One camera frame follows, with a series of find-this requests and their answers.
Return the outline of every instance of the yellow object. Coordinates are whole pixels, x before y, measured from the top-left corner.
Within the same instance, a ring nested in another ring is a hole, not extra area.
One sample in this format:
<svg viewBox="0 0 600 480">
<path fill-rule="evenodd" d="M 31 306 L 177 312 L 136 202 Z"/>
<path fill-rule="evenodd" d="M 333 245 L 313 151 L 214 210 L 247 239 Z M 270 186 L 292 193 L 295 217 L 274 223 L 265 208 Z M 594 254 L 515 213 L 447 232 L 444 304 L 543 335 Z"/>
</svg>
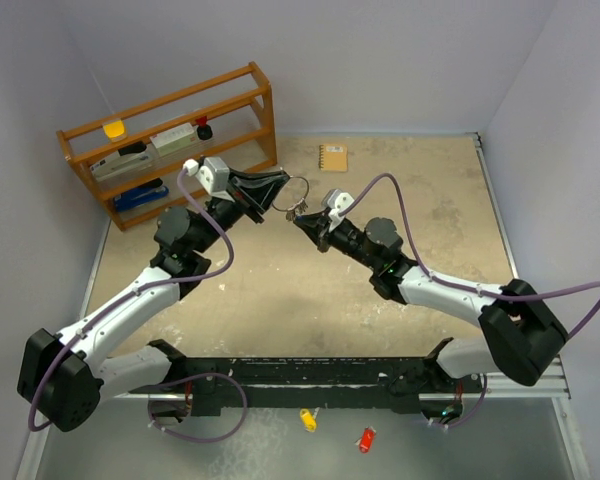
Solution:
<svg viewBox="0 0 600 480">
<path fill-rule="evenodd" d="M 302 423 L 304 423 L 304 428 L 307 429 L 307 432 L 315 432 L 316 428 L 318 428 L 318 424 L 316 423 L 316 419 L 311 415 L 311 412 L 306 408 L 300 410 L 300 419 Z"/>
<path fill-rule="evenodd" d="M 125 128 L 124 123 L 122 123 L 122 120 L 119 119 L 105 123 L 102 125 L 102 128 L 104 130 L 104 134 L 112 142 L 117 142 L 127 136 L 127 129 Z"/>
<path fill-rule="evenodd" d="M 320 161 L 318 163 L 323 172 L 346 172 L 347 146 L 343 144 L 320 145 Z"/>
</svg>

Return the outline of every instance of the metal key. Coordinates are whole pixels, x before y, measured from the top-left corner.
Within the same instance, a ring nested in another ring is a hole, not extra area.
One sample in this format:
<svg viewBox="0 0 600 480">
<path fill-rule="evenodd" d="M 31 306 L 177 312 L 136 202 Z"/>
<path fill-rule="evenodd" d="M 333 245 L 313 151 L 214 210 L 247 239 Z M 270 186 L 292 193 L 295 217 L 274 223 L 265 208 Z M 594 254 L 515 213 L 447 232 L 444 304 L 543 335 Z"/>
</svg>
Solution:
<svg viewBox="0 0 600 480">
<path fill-rule="evenodd" d="M 293 208 L 287 211 L 285 218 L 288 222 L 293 222 L 298 215 L 301 215 L 302 213 L 306 212 L 307 208 L 309 207 L 307 206 L 307 202 L 303 198 Z"/>
</svg>

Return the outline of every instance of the orange wooden shelf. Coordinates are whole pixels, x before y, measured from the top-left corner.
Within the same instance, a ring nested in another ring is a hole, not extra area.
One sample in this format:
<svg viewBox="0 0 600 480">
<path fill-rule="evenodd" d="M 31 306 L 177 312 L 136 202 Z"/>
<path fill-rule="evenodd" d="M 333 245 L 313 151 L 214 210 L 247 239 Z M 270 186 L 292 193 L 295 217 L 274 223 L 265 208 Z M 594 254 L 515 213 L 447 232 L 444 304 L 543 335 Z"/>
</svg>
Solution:
<svg viewBox="0 0 600 480">
<path fill-rule="evenodd" d="M 182 100 L 185 97 L 195 95 L 196 93 L 217 87 L 218 85 L 222 85 L 246 75 L 252 76 L 257 85 L 256 88 L 231 98 L 227 98 L 226 100 L 222 100 L 208 107 L 181 115 L 178 118 L 155 125 L 141 132 L 128 135 L 123 140 L 110 142 L 78 155 L 75 155 L 73 152 L 73 148 L 71 146 L 71 141 L 73 139 L 91 133 L 95 130 L 99 130 L 102 128 L 103 124 L 106 124 L 111 120 L 120 119 L 124 121 L 125 119 L 149 112 L 168 103 Z M 258 97 L 261 98 L 262 103 L 258 102 Z M 228 137 L 224 135 L 219 142 L 217 139 L 213 142 L 199 141 L 190 147 L 160 157 L 148 168 L 139 170 L 137 172 L 128 172 L 126 174 L 122 174 L 119 178 L 98 182 L 91 173 L 89 168 L 91 165 L 122 147 L 140 141 L 148 144 L 153 135 L 164 132 L 165 130 L 169 130 L 170 128 L 185 123 L 195 124 L 196 119 L 205 116 L 207 117 L 207 120 L 210 121 L 214 118 L 235 112 L 241 108 L 250 108 L 253 111 L 258 120 L 259 128 L 238 135 L 229 135 Z M 127 190 L 159 178 L 162 175 L 166 175 L 181 169 L 183 163 L 189 158 L 199 159 L 200 157 L 204 156 L 217 155 L 230 148 L 236 147 L 251 140 L 256 140 L 264 152 L 266 160 L 258 163 L 257 165 L 249 167 L 247 169 L 248 171 L 259 172 L 265 168 L 276 165 L 278 161 L 273 119 L 273 96 L 271 92 L 271 84 L 255 62 L 250 62 L 249 65 L 232 72 L 228 72 L 205 82 L 183 88 L 177 92 L 156 98 L 141 105 L 118 112 L 114 115 L 104 117 L 100 120 L 89 122 L 80 127 L 72 128 L 66 131 L 60 130 L 57 132 L 57 137 L 65 160 L 69 163 L 78 177 L 80 177 L 87 189 L 107 211 L 111 217 L 111 220 L 120 230 L 126 230 L 133 225 L 137 225 L 138 223 L 156 217 L 168 206 L 186 203 L 185 198 L 180 197 L 170 201 L 169 203 L 163 203 L 153 210 L 123 220 L 113 206 L 113 198 L 123 192 L 126 192 Z M 205 194 L 204 191 L 200 190 L 193 193 L 195 196 L 202 196 Z"/>
</svg>

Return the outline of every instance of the beige table surface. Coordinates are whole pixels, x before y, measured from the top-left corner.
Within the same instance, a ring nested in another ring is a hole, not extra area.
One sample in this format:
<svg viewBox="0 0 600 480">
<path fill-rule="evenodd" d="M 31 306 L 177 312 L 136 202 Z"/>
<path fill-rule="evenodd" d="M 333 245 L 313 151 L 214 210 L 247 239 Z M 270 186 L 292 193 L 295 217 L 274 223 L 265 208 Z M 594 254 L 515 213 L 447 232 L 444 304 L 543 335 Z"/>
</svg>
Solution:
<svg viewBox="0 0 600 480">
<path fill-rule="evenodd" d="M 349 171 L 318 169 L 318 146 L 345 143 Z M 223 156 L 234 168 L 251 147 Z M 416 245 L 438 272 L 475 281 L 511 279 L 502 240 L 470 137 L 279 137 L 279 164 L 310 180 L 309 212 L 335 187 L 356 196 L 378 173 L 399 180 Z M 383 180 L 348 216 L 358 227 L 374 216 L 394 219 L 404 237 L 398 203 Z M 89 310 L 126 287 L 157 251 L 155 221 L 125 233 L 112 226 Z M 246 217 L 229 232 L 234 266 L 201 283 L 183 301 L 155 316 L 115 354 L 163 338 L 188 356 L 416 356 L 445 337 L 478 335 L 475 327 L 417 306 L 380 298 L 370 271 L 335 250 L 319 253 L 284 215 L 270 211 L 265 223 Z M 408 246 L 405 253 L 411 256 Z M 206 252 L 218 268 L 222 241 Z"/>
</svg>

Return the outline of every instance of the key ring with keys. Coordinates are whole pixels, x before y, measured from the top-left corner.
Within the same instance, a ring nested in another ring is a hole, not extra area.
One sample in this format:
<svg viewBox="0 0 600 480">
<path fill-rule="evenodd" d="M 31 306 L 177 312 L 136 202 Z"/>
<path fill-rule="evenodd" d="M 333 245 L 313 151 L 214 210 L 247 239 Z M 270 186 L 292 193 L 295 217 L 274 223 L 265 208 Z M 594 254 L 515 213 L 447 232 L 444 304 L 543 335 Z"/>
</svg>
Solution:
<svg viewBox="0 0 600 480">
<path fill-rule="evenodd" d="M 271 206 L 273 207 L 274 210 L 277 210 L 279 212 L 284 212 L 286 213 L 285 218 L 289 221 L 292 222 L 296 216 L 304 213 L 307 210 L 307 195 L 309 195 L 309 180 L 307 180 L 304 177 L 300 177 L 300 176 L 291 176 L 289 178 L 289 182 L 287 182 L 287 184 L 289 184 L 292 180 L 297 179 L 297 180 L 302 180 L 305 184 L 305 192 L 302 195 L 302 197 L 300 198 L 300 200 L 298 200 L 297 202 L 295 202 L 293 205 L 291 205 L 289 208 L 280 208 L 276 205 L 276 201 L 274 200 L 273 203 L 271 204 Z"/>
</svg>

